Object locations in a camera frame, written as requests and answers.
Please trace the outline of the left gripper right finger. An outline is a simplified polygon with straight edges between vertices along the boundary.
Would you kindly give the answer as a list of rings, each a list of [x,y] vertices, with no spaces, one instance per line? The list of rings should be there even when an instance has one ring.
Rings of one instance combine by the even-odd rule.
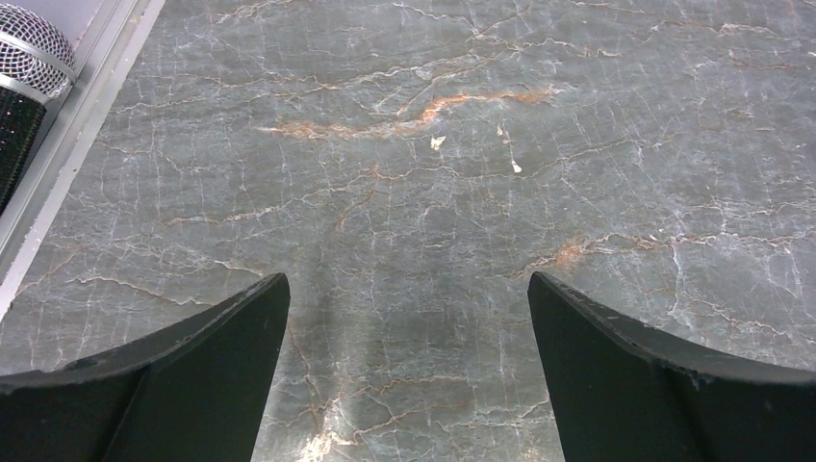
[[[815,375],[700,346],[535,272],[530,315],[569,461],[811,461]]]

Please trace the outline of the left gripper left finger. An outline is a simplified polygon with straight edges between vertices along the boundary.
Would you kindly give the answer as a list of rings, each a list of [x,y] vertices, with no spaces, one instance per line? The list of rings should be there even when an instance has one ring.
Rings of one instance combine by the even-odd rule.
[[[248,461],[286,332],[287,277],[52,372],[1,379],[5,461]]]

